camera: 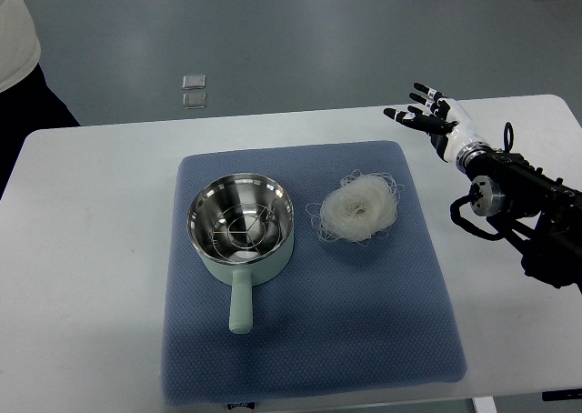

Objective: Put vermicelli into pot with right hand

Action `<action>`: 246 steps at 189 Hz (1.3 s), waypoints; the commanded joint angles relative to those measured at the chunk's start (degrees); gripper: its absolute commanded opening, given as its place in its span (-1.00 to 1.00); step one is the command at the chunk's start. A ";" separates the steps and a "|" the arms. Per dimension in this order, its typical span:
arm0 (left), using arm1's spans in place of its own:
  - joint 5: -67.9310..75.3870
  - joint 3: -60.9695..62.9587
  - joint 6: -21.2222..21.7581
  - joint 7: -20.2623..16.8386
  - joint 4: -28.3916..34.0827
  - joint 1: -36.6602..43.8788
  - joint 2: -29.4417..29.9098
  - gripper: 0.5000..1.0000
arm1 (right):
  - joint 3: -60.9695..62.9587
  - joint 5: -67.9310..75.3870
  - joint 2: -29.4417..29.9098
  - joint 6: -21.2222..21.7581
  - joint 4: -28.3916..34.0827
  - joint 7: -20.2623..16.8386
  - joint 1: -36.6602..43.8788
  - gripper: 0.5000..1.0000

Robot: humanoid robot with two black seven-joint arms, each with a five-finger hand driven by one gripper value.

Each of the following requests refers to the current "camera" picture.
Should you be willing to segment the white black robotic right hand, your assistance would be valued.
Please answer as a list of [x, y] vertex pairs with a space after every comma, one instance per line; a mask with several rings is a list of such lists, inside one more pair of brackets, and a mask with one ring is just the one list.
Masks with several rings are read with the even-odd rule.
[[427, 134], [437, 155], [465, 173], [470, 157], [489, 151], [491, 147], [477, 134], [473, 119], [455, 99], [420, 83], [414, 83], [413, 87], [416, 92], [409, 97], [417, 106], [409, 106], [406, 111], [388, 107], [384, 115], [402, 126]]

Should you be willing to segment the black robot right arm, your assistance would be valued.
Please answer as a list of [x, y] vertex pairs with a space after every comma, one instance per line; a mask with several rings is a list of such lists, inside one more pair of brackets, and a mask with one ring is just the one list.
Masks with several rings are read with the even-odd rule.
[[458, 166], [471, 181], [450, 206], [452, 221], [488, 241], [505, 239], [528, 277], [581, 286], [581, 192], [544, 176], [523, 156], [478, 146]]

